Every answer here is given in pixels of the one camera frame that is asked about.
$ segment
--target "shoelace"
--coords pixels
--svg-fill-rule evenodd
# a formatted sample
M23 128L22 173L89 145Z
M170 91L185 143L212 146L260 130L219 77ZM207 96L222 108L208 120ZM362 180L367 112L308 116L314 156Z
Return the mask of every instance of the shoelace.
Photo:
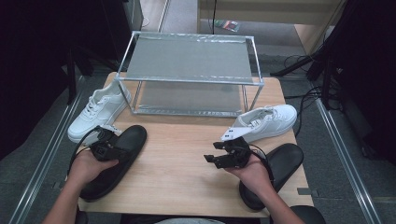
M279 114L276 109L274 109L272 106L265 106L264 110L259 113L256 117L250 120L250 124L252 127L257 127L262 124L262 121L264 120L264 117L271 115L270 120L282 120L284 116Z
M103 101L100 100L97 104L93 101L92 97L90 96L90 99L88 100L87 105L85 105L85 108L83 110L83 114L87 116L88 118L92 118L96 115L96 113L99 111L99 108L101 107L100 105L103 104Z

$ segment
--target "glass panel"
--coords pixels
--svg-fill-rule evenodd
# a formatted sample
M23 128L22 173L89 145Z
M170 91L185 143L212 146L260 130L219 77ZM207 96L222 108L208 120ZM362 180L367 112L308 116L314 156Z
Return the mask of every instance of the glass panel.
M126 79L252 85L244 36L138 33Z
M147 82L137 113L237 117L240 91L229 84Z

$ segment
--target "human hand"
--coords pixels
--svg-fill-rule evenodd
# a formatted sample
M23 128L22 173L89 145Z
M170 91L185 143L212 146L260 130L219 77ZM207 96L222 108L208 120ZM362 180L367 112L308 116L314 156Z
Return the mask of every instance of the human hand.
M99 174L119 163L118 160L98 161L90 150L80 152L73 161L68 180L78 183L81 187L93 181Z
M244 168L225 168L224 170L236 175L255 194L263 189L273 189L267 169L253 154L250 155Z

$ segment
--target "black cable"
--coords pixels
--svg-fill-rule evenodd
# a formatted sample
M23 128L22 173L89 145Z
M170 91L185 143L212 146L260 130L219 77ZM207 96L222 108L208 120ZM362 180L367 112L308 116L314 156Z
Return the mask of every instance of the black cable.
M215 0L215 8L213 9L213 20L212 20L212 35L215 34L215 18L216 18L216 5L218 4L218 0Z

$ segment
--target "white sneaker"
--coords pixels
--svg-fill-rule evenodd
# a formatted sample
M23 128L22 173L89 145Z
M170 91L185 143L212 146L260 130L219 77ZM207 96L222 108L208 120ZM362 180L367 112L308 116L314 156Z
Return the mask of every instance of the white sneaker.
M236 118L233 127L221 137L222 141L243 136L248 143L264 137L286 133L297 119L297 111L291 105L265 106L251 110Z
M117 80L113 80L104 89L94 91L85 108L67 130L69 139L72 142L78 143L88 131L97 125L111 125L127 106L119 84L128 103L131 102L131 93L122 82Z

